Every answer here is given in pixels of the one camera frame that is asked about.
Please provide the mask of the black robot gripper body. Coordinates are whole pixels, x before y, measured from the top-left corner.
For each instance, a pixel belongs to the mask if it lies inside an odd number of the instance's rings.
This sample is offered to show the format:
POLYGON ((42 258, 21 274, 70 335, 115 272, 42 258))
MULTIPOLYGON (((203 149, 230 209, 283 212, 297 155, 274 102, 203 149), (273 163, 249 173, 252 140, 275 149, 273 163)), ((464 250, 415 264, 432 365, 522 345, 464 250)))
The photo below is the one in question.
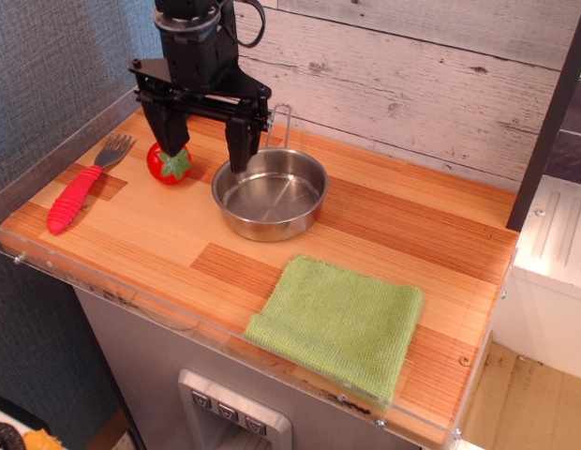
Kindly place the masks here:
POLYGON ((226 122, 254 117, 267 129, 271 89, 239 66, 239 52, 261 41, 265 26, 251 42, 238 38, 232 1, 156 1, 153 21, 163 56, 134 59, 137 99, 187 98, 189 115, 226 122))

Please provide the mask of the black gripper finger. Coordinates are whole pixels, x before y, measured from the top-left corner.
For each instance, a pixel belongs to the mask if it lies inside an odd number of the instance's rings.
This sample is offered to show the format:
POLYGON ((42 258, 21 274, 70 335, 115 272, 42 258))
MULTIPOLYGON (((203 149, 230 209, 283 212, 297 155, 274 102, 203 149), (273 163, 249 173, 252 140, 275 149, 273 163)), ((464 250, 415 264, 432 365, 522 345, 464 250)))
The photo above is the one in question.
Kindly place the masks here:
POLYGON ((254 117, 234 116, 226 121, 225 135, 231 171, 241 173, 258 151, 261 122, 254 117))
POLYGON ((141 104, 161 150, 167 156, 176 156, 189 140, 186 124, 189 100, 175 98, 159 101, 142 97, 141 104))

